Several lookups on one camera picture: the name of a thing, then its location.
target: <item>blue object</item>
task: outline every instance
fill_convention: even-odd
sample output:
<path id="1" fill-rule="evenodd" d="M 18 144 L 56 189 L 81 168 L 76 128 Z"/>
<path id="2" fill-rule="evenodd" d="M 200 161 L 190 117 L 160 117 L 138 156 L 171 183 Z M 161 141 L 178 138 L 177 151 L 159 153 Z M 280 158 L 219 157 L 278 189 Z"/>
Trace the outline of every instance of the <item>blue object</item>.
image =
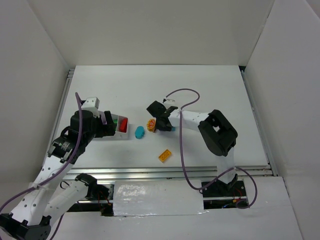
<path id="1" fill-rule="evenodd" d="M 142 139 L 142 137 L 145 135 L 145 129 L 143 126 L 138 126 L 134 132 L 134 135 L 137 139 Z"/>

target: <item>white table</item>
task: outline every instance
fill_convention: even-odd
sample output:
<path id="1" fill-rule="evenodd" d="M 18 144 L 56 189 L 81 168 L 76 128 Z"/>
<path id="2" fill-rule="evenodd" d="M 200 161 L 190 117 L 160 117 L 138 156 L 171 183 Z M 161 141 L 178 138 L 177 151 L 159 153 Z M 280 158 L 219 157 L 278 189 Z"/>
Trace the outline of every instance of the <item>white table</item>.
<path id="1" fill-rule="evenodd" d="M 152 116 L 146 108 L 155 100 L 180 88 L 195 89 L 200 100 L 186 110 L 220 110 L 238 132 L 234 158 L 237 166 L 269 168 L 247 92 L 238 66 L 212 65 L 108 65 L 77 66 L 68 90 L 60 132 L 70 124 L 78 109 L 75 92 L 82 99 L 98 97 L 99 110 L 128 117 L 129 140 L 94 139 L 76 162 L 75 168 L 171 168 L 180 167 L 179 131 L 148 132 Z M 195 99 L 188 91 L 170 98 L 179 104 Z M 138 126 L 145 127 L 142 139 L 135 138 Z M 216 156 L 206 147 L 199 132 L 183 130 L 184 159 L 189 167 L 215 167 Z M 158 156 L 166 149 L 172 156 L 162 163 Z"/>

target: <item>red object in box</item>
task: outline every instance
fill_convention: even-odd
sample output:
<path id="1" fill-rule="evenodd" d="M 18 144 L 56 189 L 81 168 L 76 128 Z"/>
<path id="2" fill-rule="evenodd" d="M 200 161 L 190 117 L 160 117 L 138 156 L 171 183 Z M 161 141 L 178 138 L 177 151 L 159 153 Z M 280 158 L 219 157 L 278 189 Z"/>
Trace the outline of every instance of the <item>red object in box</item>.
<path id="1" fill-rule="evenodd" d="M 120 123 L 119 131 L 122 133 L 126 133 L 127 132 L 127 125 L 128 125 L 128 118 L 125 118 Z"/>

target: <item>blue block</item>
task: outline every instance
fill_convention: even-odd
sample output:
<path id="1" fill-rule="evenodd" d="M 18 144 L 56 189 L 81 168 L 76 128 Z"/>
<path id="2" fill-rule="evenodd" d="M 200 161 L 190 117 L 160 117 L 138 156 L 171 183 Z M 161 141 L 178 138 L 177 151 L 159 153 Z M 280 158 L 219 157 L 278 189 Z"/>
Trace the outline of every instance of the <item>blue block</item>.
<path id="1" fill-rule="evenodd" d="M 134 132 L 134 135 L 137 139 L 142 139 L 142 137 L 145 135 L 145 129 L 143 126 L 138 126 Z"/>

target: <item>robotic arm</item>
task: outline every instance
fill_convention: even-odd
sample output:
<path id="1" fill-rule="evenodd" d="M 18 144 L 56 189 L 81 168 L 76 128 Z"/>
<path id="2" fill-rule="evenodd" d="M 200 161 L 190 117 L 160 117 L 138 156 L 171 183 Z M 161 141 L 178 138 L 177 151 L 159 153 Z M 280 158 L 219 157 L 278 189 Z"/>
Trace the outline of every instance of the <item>robotic arm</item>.
<path id="1" fill-rule="evenodd" d="M 98 185 L 91 175 L 81 173 L 75 182 L 61 194 L 51 199 L 63 177 L 76 163 L 78 157 L 86 150 L 93 138 L 113 136 L 115 124 L 110 111 L 99 112 L 99 100 L 96 97 L 81 101 L 82 133 L 75 156 L 67 163 L 72 155 L 79 134 L 80 115 L 76 111 L 61 135 L 55 139 L 49 150 L 42 169 L 32 186 L 34 191 L 26 194 L 21 202 L 10 212 L 0 215 L 0 227 L 17 240 L 45 240 L 51 227 L 79 199 L 96 199 L 99 194 L 108 197 L 109 190 Z M 64 170 L 46 185 L 44 180 L 55 175 L 63 167 Z"/>
<path id="2" fill-rule="evenodd" d="M 173 128 L 180 126 L 180 109 L 174 105 L 167 105 L 154 101 L 146 110 L 156 118 L 155 129 L 160 131 L 172 131 Z M 236 145 L 237 131 L 219 111 L 212 112 L 193 112 L 182 111 L 182 127 L 199 131 L 207 148 L 216 156 L 219 156 L 217 163 L 218 175 L 229 168 L 235 167 L 234 146 Z M 235 170 L 223 175 L 219 181 L 224 184 L 228 191 L 237 181 Z"/>

